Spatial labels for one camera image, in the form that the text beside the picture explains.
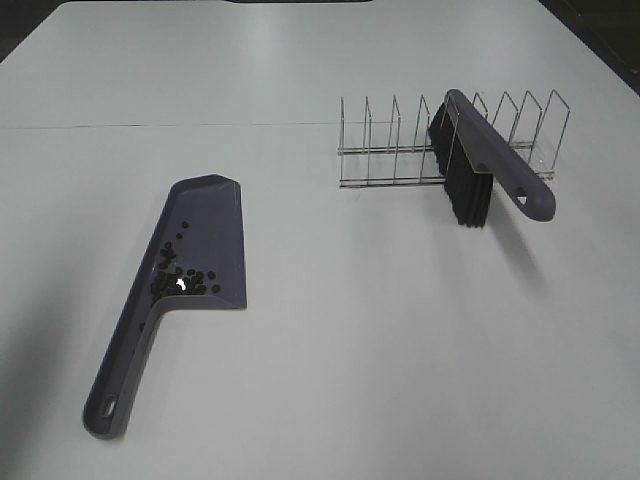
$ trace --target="dark floor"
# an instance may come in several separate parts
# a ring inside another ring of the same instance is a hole
[[[538,1],[640,95],[640,0]],[[0,62],[60,3],[0,0]]]

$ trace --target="white table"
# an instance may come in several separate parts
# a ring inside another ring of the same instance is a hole
[[[571,104],[552,223],[337,188],[341,95],[453,86]],[[66,4],[0,112],[3,478],[638,478],[640,101],[537,2]],[[249,308],[167,315],[96,440],[165,196],[207,173],[242,184]]]

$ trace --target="metal dish rack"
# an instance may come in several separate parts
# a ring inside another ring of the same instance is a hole
[[[489,109],[476,92],[473,105],[489,120]],[[518,106],[504,92],[491,125],[520,154],[541,178],[555,175],[558,153],[571,109],[556,90],[552,90],[544,109],[527,90]],[[432,111],[424,95],[420,96],[415,128],[402,129],[402,116],[393,96],[389,121],[374,121],[365,97],[364,120],[346,122],[344,98],[340,98],[340,187],[387,187],[439,185],[445,177],[437,168],[429,138]]]

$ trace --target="brush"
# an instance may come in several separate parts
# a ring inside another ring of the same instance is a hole
[[[460,225],[484,226],[494,177],[529,218],[555,215],[553,192],[459,90],[450,90],[429,126],[444,189]]]

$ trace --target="brush bristles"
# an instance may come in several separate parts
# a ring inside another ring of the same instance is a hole
[[[442,104],[429,126],[429,135],[440,174],[445,177],[444,190],[460,225],[482,227],[489,212],[493,175],[473,171],[460,140],[454,138],[454,130],[446,105]]]

